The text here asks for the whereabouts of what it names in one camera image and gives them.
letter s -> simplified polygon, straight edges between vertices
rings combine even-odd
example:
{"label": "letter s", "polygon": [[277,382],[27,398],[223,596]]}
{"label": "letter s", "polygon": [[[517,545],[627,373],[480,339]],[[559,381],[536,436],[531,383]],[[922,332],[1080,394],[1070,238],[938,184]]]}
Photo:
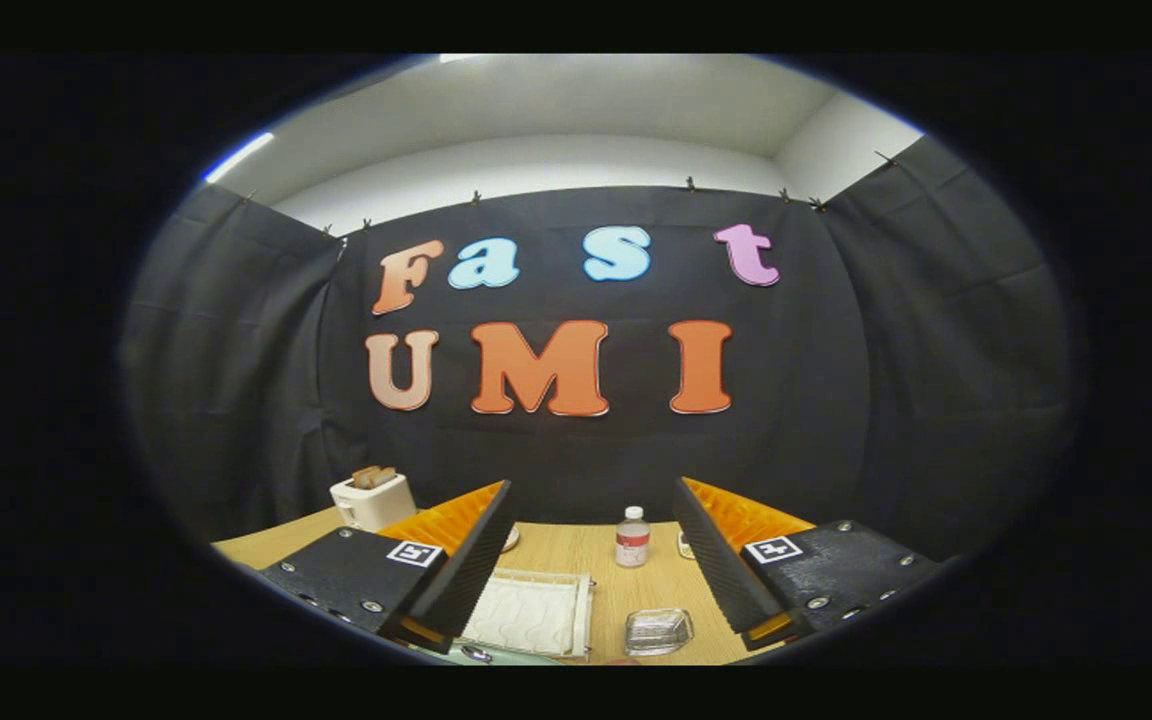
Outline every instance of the letter s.
{"label": "letter s", "polygon": [[649,272],[652,256],[644,250],[652,245],[652,237],[643,228],[602,227],[585,236],[585,252],[594,258],[585,260],[585,274],[596,281],[632,281]]}

orange soft pad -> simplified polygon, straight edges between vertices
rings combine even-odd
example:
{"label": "orange soft pad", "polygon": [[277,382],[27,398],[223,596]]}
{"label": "orange soft pad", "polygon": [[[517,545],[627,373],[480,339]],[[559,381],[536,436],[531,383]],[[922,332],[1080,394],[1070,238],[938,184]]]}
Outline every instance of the orange soft pad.
{"label": "orange soft pad", "polygon": [[505,480],[490,484],[444,505],[430,507],[429,510],[417,511],[411,518],[400,520],[377,535],[404,541],[435,544],[447,551],[448,556],[456,555],[461,543],[465,541],[470,530],[503,485]]}
{"label": "orange soft pad", "polygon": [[708,517],[718,525],[718,532],[723,535],[728,546],[732,546],[732,552],[740,553],[746,543],[793,536],[814,528],[805,520],[795,518],[787,511],[755,502],[748,497],[707,486],[691,478],[684,478],[682,482],[687,483],[692,495],[696,495],[696,500],[700,501]]}

white ceiling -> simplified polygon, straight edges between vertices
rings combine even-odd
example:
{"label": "white ceiling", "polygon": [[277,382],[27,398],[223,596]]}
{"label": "white ceiling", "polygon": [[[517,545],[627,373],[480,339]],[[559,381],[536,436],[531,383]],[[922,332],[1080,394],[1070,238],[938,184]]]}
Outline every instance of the white ceiling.
{"label": "white ceiling", "polygon": [[835,88],[745,55],[483,55],[404,69],[271,128],[220,179],[276,202],[367,165],[463,142],[617,135],[772,159]]}

blue letter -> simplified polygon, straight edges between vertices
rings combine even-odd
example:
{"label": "blue letter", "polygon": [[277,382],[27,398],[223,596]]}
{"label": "blue letter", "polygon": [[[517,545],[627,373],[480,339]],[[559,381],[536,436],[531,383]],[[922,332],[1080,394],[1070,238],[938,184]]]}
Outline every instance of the blue letter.
{"label": "blue letter", "polygon": [[632,281],[649,272],[652,256],[644,247],[652,245],[652,237],[643,228],[605,227],[585,236],[585,252],[594,258],[585,260],[585,274],[596,281]]}
{"label": "blue letter", "polygon": [[488,237],[470,243],[457,255],[462,263],[452,268],[447,282],[456,290],[470,290],[480,285],[505,287],[518,276],[518,268],[513,266],[513,256],[517,251],[518,247],[507,237]]}

orange letter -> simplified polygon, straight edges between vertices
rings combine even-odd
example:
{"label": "orange letter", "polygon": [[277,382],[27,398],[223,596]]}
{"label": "orange letter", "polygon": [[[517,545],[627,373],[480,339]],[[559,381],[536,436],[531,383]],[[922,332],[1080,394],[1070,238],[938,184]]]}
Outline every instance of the orange letter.
{"label": "orange letter", "polygon": [[675,414],[721,414],[732,407],[723,392],[723,341],[732,328],[710,320],[685,320],[669,325],[682,355],[679,394],[669,401]]}
{"label": "orange letter", "polygon": [[371,377],[371,396],[391,410],[415,410],[429,402],[429,389],[434,384],[430,367],[430,347],[438,342],[433,331],[407,333],[407,347],[412,348],[412,384],[407,389],[394,387],[393,350],[396,334],[374,334],[367,338],[367,374]]}
{"label": "orange letter", "polygon": [[425,273],[429,272],[429,260],[424,258],[438,258],[444,253],[444,242],[431,240],[424,245],[409,247],[394,255],[385,255],[380,260],[384,274],[380,278],[380,300],[371,306],[371,314],[393,313],[394,310],[402,310],[403,306],[412,304],[411,293],[407,291],[407,283],[412,287],[420,287],[425,282]]}
{"label": "orange letter", "polygon": [[598,346],[607,336],[607,325],[594,320],[570,320],[558,325],[540,357],[513,323],[485,323],[470,338],[483,346],[483,384],[470,407],[478,414],[503,415],[513,410],[505,382],[528,414],[535,414],[558,379],[550,401],[554,415],[589,418],[607,412],[607,401],[598,393]]}

